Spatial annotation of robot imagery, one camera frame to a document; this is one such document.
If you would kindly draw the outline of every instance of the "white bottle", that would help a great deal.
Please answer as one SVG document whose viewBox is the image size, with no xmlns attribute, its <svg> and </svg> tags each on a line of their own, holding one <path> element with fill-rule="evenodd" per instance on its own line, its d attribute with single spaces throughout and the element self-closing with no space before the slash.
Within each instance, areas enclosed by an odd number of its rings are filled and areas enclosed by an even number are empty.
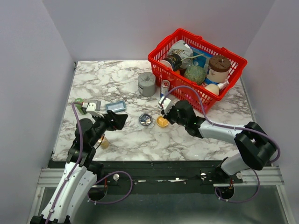
<svg viewBox="0 0 299 224">
<path fill-rule="evenodd" d="M 205 87 L 206 90 L 209 90 L 211 93 L 215 94 L 216 96 L 219 96 L 220 90 L 224 89 L 229 84 L 228 80 L 226 80 L 224 83 L 219 83 L 217 85 L 215 84 L 209 84 Z M 205 103 L 210 101 L 210 97 L 206 94 L 203 94 L 201 97 L 201 102 Z"/>
</svg>

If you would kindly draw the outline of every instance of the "white marble surface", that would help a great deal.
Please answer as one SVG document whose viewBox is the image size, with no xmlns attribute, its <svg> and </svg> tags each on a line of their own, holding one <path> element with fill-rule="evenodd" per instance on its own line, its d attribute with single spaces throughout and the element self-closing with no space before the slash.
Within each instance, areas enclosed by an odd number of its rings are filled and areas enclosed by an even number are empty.
<svg viewBox="0 0 299 224">
<path fill-rule="evenodd" d="M 121 131 L 105 133 L 110 146 L 105 150 L 97 149 L 94 160 L 222 160 L 237 153 L 236 146 L 214 139 L 194 138 L 177 124 L 160 128 L 155 121 L 160 112 L 159 88 L 150 98 L 138 92 L 137 77 L 145 71 L 151 71 L 148 61 L 79 62 L 53 160 L 65 160 L 74 139 L 76 119 L 71 102 L 75 98 L 101 100 L 102 112 L 105 112 L 106 103 L 121 99 L 126 101 L 128 119 L 125 127 Z M 139 124 L 138 118 L 142 113 L 152 115 L 154 121 L 150 126 Z M 240 81 L 222 101 L 215 103 L 208 117 L 214 122 L 233 125 L 247 124 L 252 120 Z M 79 114 L 79 118 L 91 116 Z"/>
</svg>

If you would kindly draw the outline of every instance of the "soda can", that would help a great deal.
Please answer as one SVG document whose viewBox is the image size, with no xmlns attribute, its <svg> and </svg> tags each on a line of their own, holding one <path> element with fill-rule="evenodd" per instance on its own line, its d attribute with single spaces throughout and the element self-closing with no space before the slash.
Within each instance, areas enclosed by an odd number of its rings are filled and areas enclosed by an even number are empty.
<svg viewBox="0 0 299 224">
<path fill-rule="evenodd" d="M 162 80 L 161 89 L 160 89 L 160 97 L 166 95 L 168 93 L 170 87 L 170 82 L 168 80 Z"/>
</svg>

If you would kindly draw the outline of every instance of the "white wall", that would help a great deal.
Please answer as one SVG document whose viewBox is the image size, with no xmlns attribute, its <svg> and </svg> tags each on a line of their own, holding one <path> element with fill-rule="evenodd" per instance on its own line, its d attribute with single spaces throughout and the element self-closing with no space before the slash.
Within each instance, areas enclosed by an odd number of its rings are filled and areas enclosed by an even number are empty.
<svg viewBox="0 0 299 224">
<path fill-rule="evenodd" d="M 256 119 L 281 147 L 277 162 L 299 223 L 299 1 L 276 0 L 250 44 L 243 74 Z"/>
<path fill-rule="evenodd" d="M 43 0 L 76 60 L 146 59 L 177 28 L 243 55 L 274 0 Z"/>
<path fill-rule="evenodd" d="M 40 0 L 0 7 L 0 218 L 26 223 L 55 143 L 73 60 Z"/>
</svg>

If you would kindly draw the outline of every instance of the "green toy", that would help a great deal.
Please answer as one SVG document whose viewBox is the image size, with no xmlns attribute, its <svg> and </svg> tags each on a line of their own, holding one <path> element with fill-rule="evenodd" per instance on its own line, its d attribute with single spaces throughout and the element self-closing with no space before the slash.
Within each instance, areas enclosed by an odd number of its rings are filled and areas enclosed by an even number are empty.
<svg viewBox="0 0 299 224">
<path fill-rule="evenodd" d="M 187 68 L 184 77 L 200 85 L 206 78 L 206 72 L 202 67 L 191 65 Z"/>
<path fill-rule="evenodd" d="M 75 99 L 75 102 L 79 102 L 79 103 L 83 103 L 83 99 L 82 98 L 77 98 Z M 81 105 L 78 105 L 78 104 L 75 104 L 76 105 L 76 108 L 78 109 L 78 111 L 82 114 L 82 115 L 85 115 L 87 114 L 87 112 L 84 110 L 82 110 L 82 106 Z"/>
</svg>

